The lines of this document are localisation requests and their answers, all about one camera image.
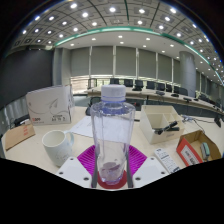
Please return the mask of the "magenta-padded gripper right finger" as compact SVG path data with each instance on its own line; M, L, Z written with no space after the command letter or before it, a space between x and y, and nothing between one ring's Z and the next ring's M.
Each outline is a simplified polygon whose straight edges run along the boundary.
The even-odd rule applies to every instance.
M147 157L134 146L129 146L128 162L131 188L141 188L168 175L168 171L156 157Z

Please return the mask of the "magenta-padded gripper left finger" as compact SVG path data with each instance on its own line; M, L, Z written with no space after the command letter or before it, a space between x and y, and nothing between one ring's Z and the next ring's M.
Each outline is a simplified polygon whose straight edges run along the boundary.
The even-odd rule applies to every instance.
M92 145L78 157L69 157L56 175L84 188L97 186L95 146Z

